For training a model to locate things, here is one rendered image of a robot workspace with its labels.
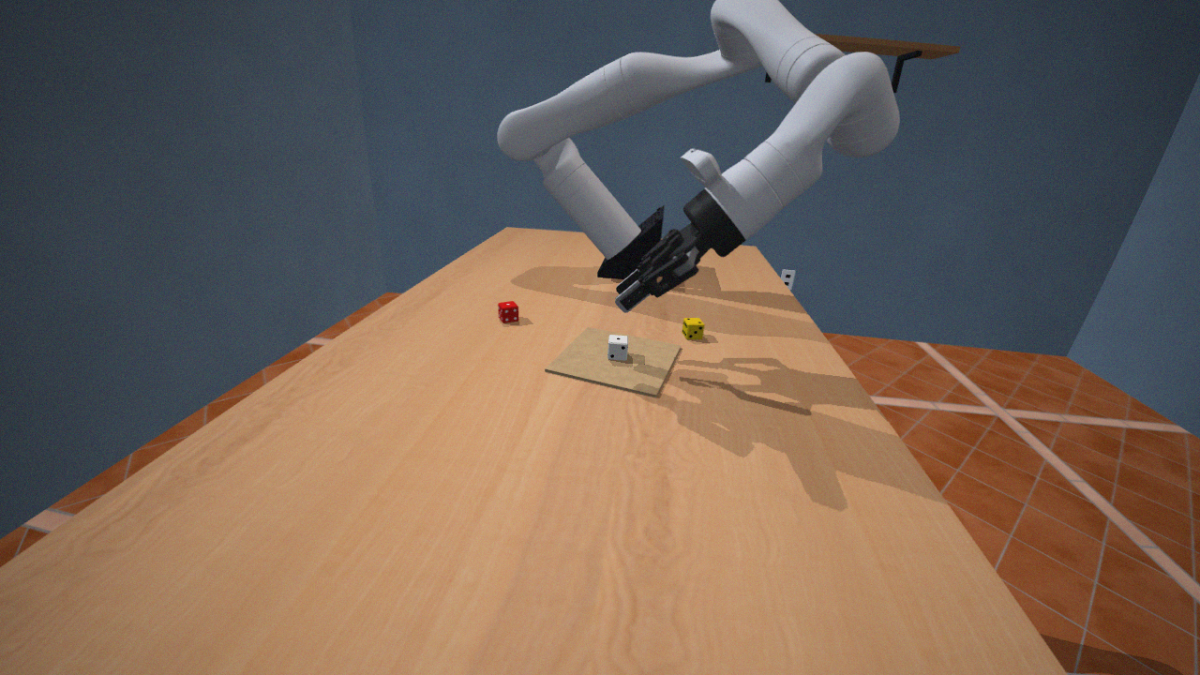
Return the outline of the yellow die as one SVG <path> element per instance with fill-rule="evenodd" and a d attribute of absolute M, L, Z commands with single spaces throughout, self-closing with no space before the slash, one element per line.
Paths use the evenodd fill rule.
<path fill-rule="evenodd" d="M 682 333 L 686 340 L 702 340 L 704 325 L 701 319 L 684 319 Z"/>

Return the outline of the red die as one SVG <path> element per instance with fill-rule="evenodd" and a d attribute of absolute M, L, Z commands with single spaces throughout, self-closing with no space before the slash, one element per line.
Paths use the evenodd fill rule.
<path fill-rule="evenodd" d="M 518 322 L 518 305 L 515 301 L 499 303 L 498 310 L 502 323 Z"/>

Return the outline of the tan square mat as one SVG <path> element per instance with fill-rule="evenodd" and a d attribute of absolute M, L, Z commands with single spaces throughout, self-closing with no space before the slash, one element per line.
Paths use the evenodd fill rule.
<path fill-rule="evenodd" d="M 624 334 L 587 325 L 545 372 L 656 398 L 680 345 L 626 335 L 626 362 L 608 360 L 608 335 Z"/>

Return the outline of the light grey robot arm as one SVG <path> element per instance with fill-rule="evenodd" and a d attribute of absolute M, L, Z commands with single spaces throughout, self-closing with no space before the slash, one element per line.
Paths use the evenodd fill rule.
<path fill-rule="evenodd" d="M 692 148 L 680 157 L 745 240 L 821 178 L 826 141 L 844 157 L 866 159 L 896 136 L 900 115 L 881 56 L 845 55 L 776 0 L 716 0 L 710 20 L 716 52 L 630 52 L 552 98 L 510 112 L 499 125 L 502 151 L 534 159 L 544 187 L 606 259 L 641 228 L 589 171 L 570 141 L 575 135 L 763 66 L 796 103 L 774 135 L 722 174 L 707 151 Z"/>

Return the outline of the white die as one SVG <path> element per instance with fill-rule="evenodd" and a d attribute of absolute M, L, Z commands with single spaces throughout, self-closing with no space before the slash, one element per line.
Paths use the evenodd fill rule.
<path fill-rule="evenodd" d="M 626 335 L 608 335 L 607 359 L 626 362 Z"/>

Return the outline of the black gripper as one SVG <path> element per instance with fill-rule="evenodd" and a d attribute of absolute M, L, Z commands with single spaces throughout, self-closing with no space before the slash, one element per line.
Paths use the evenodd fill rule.
<path fill-rule="evenodd" d="M 622 312 L 629 312 L 649 294 L 662 295 L 685 282 L 688 277 L 692 277 L 698 271 L 696 264 L 709 247 L 714 247 L 720 257 L 726 257 L 746 241 L 707 189 L 702 189 L 686 203 L 684 213 L 691 223 L 680 231 L 676 228 L 668 231 L 668 234 L 656 241 L 655 247 L 649 249 L 649 252 L 641 258 L 638 270 L 626 275 L 626 279 L 617 285 L 616 291 L 619 295 L 616 295 L 616 305 Z M 656 277 L 662 280 L 656 282 Z"/>

